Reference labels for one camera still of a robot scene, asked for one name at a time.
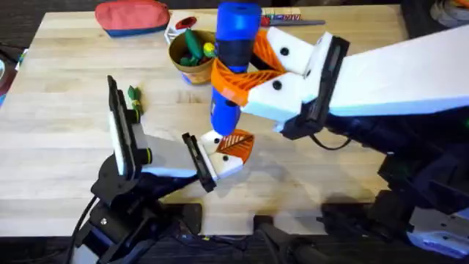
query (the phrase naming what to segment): green vegetable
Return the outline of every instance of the green vegetable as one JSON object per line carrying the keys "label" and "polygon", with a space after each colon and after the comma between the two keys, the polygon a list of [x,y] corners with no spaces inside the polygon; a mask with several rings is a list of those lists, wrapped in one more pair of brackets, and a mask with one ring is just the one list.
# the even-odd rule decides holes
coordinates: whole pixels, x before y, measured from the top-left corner
{"label": "green vegetable", "polygon": [[200,45],[197,36],[193,33],[191,29],[186,29],[184,36],[185,44],[188,46],[188,49],[192,56],[196,57],[197,59],[201,59],[204,56],[204,51],[202,50],[202,46]]}
{"label": "green vegetable", "polygon": [[182,66],[186,66],[186,67],[193,67],[193,66],[197,66],[197,63],[199,62],[199,60],[196,58],[196,57],[191,57],[190,59],[187,58],[187,57],[183,57],[181,58],[180,60],[180,64]]}
{"label": "green vegetable", "polygon": [[134,110],[139,111],[140,115],[144,113],[143,108],[141,107],[140,103],[140,98],[141,98],[141,92],[138,87],[133,88],[131,85],[129,86],[129,89],[127,90],[127,94],[129,98],[132,100],[132,108]]}

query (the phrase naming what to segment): orange bracket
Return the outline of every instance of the orange bracket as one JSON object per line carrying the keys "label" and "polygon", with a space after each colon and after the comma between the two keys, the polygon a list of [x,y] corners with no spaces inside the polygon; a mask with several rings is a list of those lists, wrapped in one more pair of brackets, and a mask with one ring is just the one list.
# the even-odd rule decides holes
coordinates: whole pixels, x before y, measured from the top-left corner
{"label": "orange bracket", "polygon": [[286,73],[286,70],[277,59],[275,51],[267,41],[267,32],[265,30],[257,32],[254,41],[254,53],[274,70],[236,74],[218,58],[213,63],[212,85],[226,99],[235,102],[238,106],[245,106],[248,103],[250,89]]}

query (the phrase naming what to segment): black clamp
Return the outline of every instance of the black clamp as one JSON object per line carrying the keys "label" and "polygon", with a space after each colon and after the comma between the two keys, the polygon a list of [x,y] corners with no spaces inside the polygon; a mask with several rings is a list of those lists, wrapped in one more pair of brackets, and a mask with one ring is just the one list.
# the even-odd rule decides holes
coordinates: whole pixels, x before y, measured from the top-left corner
{"label": "black clamp", "polygon": [[197,168],[197,176],[199,177],[202,187],[204,187],[207,193],[213,191],[217,185],[204,161],[204,156],[199,149],[196,137],[191,136],[189,133],[185,133],[182,135],[182,140],[188,146],[192,161]]}
{"label": "black clamp", "polygon": [[329,114],[329,103],[336,86],[339,71],[347,55],[350,43],[340,37],[332,37],[320,80],[317,98],[301,106],[301,113],[288,120],[280,133],[288,139],[299,139],[318,133],[324,128]]}

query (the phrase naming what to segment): wooden bowl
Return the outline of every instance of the wooden bowl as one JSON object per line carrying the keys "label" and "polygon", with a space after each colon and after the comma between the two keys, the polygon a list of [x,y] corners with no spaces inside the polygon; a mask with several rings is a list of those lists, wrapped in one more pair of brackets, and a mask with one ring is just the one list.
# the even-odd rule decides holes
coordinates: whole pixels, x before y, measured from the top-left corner
{"label": "wooden bowl", "polygon": [[[215,35],[212,32],[206,32],[201,30],[193,30],[193,33],[201,41],[203,46],[205,43],[210,42],[215,45]],[[210,81],[210,75],[212,74],[212,64],[214,58],[205,62],[202,65],[188,67],[179,64],[182,56],[188,52],[187,45],[185,44],[184,34],[180,34],[169,45],[169,56],[174,66],[181,71],[182,77],[191,84],[203,84]]]}

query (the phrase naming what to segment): screw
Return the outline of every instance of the screw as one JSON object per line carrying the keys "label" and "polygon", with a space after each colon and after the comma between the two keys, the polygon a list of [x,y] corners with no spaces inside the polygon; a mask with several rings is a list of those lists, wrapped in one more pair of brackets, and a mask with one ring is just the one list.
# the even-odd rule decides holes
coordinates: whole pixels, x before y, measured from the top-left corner
{"label": "screw", "polygon": [[272,83],[272,86],[274,89],[276,89],[277,91],[279,91],[281,89],[281,82],[280,81],[274,81]]}
{"label": "screw", "polygon": [[283,47],[282,49],[280,49],[280,54],[284,56],[288,56],[289,53],[290,51],[288,50],[288,48]]}

